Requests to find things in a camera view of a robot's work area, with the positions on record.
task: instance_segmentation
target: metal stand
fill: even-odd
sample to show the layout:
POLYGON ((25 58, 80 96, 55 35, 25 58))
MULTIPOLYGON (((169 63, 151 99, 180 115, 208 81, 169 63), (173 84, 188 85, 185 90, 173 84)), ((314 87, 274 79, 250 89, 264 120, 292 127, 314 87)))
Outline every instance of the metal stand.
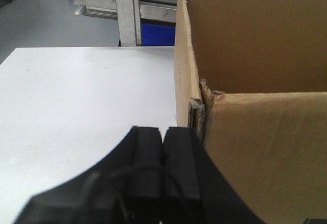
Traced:
POLYGON ((174 25, 177 0, 74 0, 75 15, 117 19, 121 46, 142 45, 142 21, 174 25))

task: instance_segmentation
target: white table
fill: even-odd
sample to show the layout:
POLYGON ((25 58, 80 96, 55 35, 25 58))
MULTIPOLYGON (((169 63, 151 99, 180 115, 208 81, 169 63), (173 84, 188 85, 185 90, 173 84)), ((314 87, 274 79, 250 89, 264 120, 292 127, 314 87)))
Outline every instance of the white table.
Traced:
POLYGON ((0 65, 0 223, 133 125, 176 126, 173 47, 16 49, 0 65))

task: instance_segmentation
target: blue container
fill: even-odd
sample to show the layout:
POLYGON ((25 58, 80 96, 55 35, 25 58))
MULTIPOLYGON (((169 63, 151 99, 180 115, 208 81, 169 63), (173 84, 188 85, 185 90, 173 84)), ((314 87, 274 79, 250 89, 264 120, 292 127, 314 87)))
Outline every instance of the blue container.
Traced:
POLYGON ((175 28, 142 24, 143 46, 174 45, 175 28))

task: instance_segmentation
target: gray floor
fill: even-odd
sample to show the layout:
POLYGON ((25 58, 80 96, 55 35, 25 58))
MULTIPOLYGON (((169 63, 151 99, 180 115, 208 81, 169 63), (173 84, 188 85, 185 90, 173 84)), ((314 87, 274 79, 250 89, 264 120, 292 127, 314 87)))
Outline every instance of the gray floor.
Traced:
POLYGON ((73 0, 0 0, 0 64, 17 47, 118 46, 115 20, 75 16, 73 0))

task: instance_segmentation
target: cardboard box flap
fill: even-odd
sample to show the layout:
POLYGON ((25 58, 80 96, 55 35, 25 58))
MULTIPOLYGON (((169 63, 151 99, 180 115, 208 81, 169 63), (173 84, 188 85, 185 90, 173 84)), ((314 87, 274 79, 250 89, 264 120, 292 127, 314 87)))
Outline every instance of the cardboard box flap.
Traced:
POLYGON ((225 94, 208 123, 210 157, 259 218, 327 219, 327 93, 225 94))
POLYGON ((178 0, 175 43, 177 123, 179 126, 187 127, 192 123, 201 123, 198 119, 201 115, 197 113, 203 112, 204 107, 202 106, 198 70, 191 42, 191 25, 185 0, 178 0))
POLYGON ((327 0, 187 0, 185 13, 197 75, 211 89, 327 91, 327 0))

